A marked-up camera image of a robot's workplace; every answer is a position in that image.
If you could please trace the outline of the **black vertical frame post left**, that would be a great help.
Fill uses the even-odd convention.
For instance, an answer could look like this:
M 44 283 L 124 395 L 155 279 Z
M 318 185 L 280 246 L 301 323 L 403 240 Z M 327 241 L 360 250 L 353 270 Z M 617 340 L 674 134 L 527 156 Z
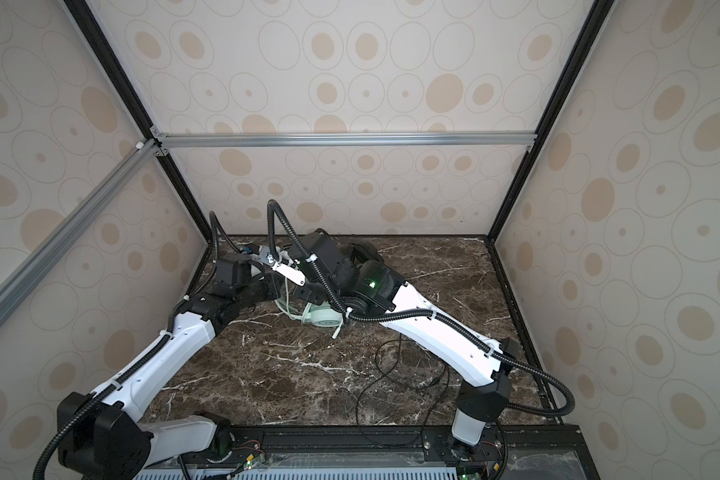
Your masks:
M 156 125 L 147 112 L 141 97 L 124 70 L 109 40 L 106 38 L 104 31 L 95 19 L 93 10 L 86 1 L 66 0 L 62 1 L 62 4 L 70 13 L 73 22 L 80 30 L 82 37 L 90 47 L 139 132 L 145 139 L 154 140 L 157 143 L 158 154 L 156 158 L 158 163 L 201 236 L 207 243 L 210 243 L 212 233 L 208 220 L 201 211 L 199 203 L 190 191 L 173 157 L 158 139 L 155 130 Z

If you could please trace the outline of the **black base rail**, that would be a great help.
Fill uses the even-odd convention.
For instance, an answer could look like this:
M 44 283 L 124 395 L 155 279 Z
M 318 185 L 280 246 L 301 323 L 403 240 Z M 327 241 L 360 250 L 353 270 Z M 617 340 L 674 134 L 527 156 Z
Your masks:
M 230 440 L 173 455 L 137 479 L 596 479 L 580 429 L 490 425 L 475 446 L 449 426 L 233 427 Z

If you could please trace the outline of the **black vertical frame post right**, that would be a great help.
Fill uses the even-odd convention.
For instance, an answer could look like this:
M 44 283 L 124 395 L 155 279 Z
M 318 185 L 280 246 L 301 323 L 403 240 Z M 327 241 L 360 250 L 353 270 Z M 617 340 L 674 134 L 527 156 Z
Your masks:
M 524 154 L 487 234 L 487 245 L 497 242 L 614 4 L 614 0 L 593 2 L 537 125 L 535 141 Z

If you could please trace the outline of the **mint green headphones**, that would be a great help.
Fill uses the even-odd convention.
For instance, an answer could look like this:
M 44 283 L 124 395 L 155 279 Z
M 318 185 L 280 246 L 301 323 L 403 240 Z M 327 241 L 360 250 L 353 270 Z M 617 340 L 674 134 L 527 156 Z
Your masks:
M 336 339 L 341 332 L 344 320 L 342 315 L 334 311 L 328 303 L 313 304 L 307 303 L 301 313 L 297 313 L 295 307 L 290 303 L 290 295 L 287 289 L 275 300 L 275 305 L 289 319 L 298 321 L 304 325 L 331 329 L 332 339 Z

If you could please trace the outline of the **black vertical frame post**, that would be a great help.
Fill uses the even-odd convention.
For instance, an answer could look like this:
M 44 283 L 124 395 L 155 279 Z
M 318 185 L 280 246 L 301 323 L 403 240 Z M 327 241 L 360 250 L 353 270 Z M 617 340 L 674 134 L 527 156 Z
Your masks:
M 535 141 L 524 154 L 487 234 L 487 245 L 497 242 L 614 4 L 614 0 L 593 2 L 537 125 Z
M 141 97 L 124 70 L 109 40 L 106 38 L 104 31 L 95 19 L 93 10 L 86 1 L 66 0 L 62 1 L 62 4 L 70 13 L 73 22 L 80 30 L 82 37 L 90 47 L 139 132 L 145 139 L 154 140 L 157 143 L 158 154 L 156 158 L 158 163 L 201 236 L 207 243 L 210 243 L 212 233 L 208 220 L 201 211 L 199 203 L 190 191 L 173 157 L 158 139 L 155 130 L 156 125 L 147 112 Z

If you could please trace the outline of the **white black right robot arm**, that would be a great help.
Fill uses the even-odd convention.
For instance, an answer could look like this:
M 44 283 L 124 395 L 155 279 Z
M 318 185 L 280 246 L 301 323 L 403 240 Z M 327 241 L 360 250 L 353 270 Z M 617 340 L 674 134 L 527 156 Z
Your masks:
M 506 409 L 562 418 L 575 409 L 572 391 L 545 371 L 518 361 L 508 343 L 465 326 L 422 295 L 378 254 L 341 250 L 326 233 L 299 236 L 280 204 L 267 203 L 267 262 L 287 280 L 316 293 L 344 322 L 380 324 L 437 356 L 462 378 L 451 427 L 455 443 L 480 444 L 484 428 Z M 564 403 L 542 409 L 511 401 L 512 370 L 558 390 Z

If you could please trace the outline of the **silver aluminium left rail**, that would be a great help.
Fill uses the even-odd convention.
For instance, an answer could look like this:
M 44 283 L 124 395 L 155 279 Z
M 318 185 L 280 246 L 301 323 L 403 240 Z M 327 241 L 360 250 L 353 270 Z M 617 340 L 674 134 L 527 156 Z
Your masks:
M 143 140 L 0 285 L 0 328 L 157 149 L 156 140 Z

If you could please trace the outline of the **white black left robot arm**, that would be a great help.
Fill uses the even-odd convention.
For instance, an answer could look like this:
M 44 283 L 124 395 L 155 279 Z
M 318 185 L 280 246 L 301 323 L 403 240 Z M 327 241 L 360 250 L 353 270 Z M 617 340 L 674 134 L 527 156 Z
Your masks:
M 275 299 L 275 215 L 267 214 L 268 244 L 246 247 L 236 258 L 215 258 L 205 282 L 174 307 L 166 329 L 126 367 L 86 395 L 69 394 L 57 409 L 58 430 L 32 476 L 43 479 L 51 460 L 87 479 L 133 479 L 144 468 L 188 453 L 225 456 L 232 438 L 227 420 L 209 414 L 144 424 L 161 389 L 239 314 Z

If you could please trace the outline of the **black blue headphones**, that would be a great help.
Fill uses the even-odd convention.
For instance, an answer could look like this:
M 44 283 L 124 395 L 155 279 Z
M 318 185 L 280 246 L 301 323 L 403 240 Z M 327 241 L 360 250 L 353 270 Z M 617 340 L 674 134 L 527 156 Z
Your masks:
M 362 265 L 368 261 L 376 261 L 382 264 L 385 260 L 378 250 L 367 242 L 351 242 L 346 247 L 346 255 L 355 265 Z

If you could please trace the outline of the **silver aluminium rail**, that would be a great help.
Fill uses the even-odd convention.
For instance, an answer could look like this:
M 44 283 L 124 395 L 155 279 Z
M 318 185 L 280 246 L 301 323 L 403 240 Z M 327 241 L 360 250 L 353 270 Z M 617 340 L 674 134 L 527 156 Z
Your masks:
M 0 328 L 157 149 L 156 140 L 143 140 L 0 285 Z
M 391 147 L 532 145 L 530 131 L 498 132 L 383 132 L 383 133 L 270 133 L 167 134 L 157 136 L 168 148 L 262 147 Z

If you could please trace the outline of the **silver aluminium back rail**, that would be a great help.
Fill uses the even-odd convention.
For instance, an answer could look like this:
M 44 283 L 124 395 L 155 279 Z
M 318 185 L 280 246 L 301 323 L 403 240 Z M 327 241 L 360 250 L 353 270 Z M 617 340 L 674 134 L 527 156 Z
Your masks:
M 262 147 L 391 147 L 532 145 L 530 131 L 498 132 L 383 132 L 383 133 L 270 133 L 167 134 L 157 136 L 168 148 Z

